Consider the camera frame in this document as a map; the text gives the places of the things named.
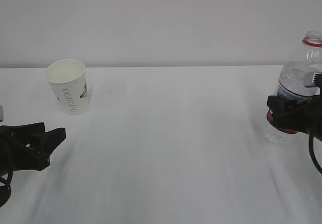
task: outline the white paper cup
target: white paper cup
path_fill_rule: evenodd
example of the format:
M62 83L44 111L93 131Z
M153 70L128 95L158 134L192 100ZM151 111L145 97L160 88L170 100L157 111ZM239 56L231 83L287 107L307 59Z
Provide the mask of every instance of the white paper cup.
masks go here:
M47 68L46 80L69 115L80 115L88 108L85 72L85 65L74 59L60 60Z

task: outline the bottle label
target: bottle label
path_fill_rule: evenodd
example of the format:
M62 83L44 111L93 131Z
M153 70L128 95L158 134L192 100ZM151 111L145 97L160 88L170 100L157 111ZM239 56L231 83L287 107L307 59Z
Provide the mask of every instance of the bottle label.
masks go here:
M275 96L281 97L287 100L297 100L297 103L302 103L312 98L312 97L306 97L306 96L301 96L301 95L292 93L286 88L284 88L280 83L277 86Z

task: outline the black cable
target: black cable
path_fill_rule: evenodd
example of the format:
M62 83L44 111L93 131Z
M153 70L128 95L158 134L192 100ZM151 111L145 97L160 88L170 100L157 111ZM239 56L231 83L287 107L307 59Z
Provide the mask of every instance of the black cable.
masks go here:
M322 175L322 167L318 164L318 161L317 161L317 159L315 157L315 153L314 153L314 135L312 133L310 134L310 136L308 138L308 151L310 153L310 157L312 159L314 166Z

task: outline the water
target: water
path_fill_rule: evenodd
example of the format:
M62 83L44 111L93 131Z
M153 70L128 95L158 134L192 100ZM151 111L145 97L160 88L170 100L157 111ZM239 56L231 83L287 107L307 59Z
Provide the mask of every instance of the water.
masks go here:
M315 71L317 71L315 65L304 64L303 62L285 64L279 77L276 95L286 99L296 99L299 102L308 100L315 95L317 88L306 88L303 80L307 73Z

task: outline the white table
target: white table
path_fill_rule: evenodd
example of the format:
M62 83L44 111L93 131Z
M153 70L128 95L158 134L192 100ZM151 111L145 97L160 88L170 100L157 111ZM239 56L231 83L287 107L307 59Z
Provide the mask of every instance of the white table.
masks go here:
M14 173L1 224L322 222L307 136L266 121L280 66L89 68L89 111L70 117L45 69L1 69L3 125L67 139L42 172Z

